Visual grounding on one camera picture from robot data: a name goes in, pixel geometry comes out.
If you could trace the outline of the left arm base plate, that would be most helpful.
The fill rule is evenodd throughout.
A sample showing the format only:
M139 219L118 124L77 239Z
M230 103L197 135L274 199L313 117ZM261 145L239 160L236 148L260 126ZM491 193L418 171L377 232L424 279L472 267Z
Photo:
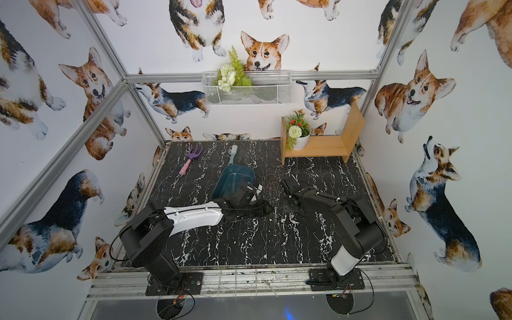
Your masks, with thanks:
M182 278L171 285L161 284L151 274L148 275L146 296L164 296L164 295L183 295L191 293L198 295L201 293L203 276L201 272L186 272L181 274Z

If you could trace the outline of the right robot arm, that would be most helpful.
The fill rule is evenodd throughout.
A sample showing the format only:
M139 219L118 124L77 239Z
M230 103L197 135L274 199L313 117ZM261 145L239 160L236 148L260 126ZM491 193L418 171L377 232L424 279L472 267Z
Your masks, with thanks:
M321 193L293 177L282 180L281 186L291 205L321 213L334 221L340 248L328 265L338 276L351 273L372 249L385 240L386 233L379 220L365 211L356 198Z

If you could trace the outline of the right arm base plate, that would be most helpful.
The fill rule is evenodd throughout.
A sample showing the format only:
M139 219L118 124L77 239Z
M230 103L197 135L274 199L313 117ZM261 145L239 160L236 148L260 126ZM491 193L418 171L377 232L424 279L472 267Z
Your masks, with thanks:
M333 269L310 269L309 278L305 281L312 291L331 291L365 289L361 270L355 268L346 275L338 275Z

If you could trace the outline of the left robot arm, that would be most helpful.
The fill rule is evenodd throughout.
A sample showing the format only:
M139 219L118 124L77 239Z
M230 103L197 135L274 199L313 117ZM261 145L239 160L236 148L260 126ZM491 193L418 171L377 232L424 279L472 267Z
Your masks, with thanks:
M151 203L118 238L132 267L143 267L162 287L178 290L183 276L171 254L165 253L167 239L190 229L265 217L274 208L260 193L252 183L243 183L203 205L157 209Z

